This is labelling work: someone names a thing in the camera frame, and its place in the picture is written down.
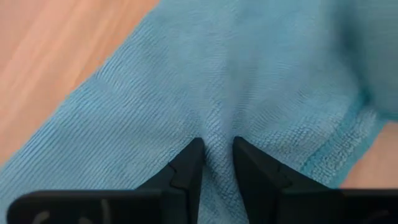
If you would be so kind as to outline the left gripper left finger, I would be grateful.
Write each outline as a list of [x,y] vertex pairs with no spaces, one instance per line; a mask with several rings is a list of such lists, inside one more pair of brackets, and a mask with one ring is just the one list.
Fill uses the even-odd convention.
[[154,190],[145,221],[149,224],[197,224],[205,145],[192,139],[164,168],[138,187]]

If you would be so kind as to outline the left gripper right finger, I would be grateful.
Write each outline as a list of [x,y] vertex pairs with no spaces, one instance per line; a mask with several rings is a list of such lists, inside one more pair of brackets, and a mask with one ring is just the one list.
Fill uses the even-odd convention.
[[249,224],[330,223],[326,186],[242,137],[234,138],[233,161]]

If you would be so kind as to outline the blue microfiber towel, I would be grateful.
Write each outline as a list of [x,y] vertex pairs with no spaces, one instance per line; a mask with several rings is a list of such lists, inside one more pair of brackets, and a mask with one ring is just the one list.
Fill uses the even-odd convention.
[[34,190],[134,189],[206,146],[200,224],[246,224],[242,136],[337,187],[398,121],[398,0],[161,0],[0,170]]

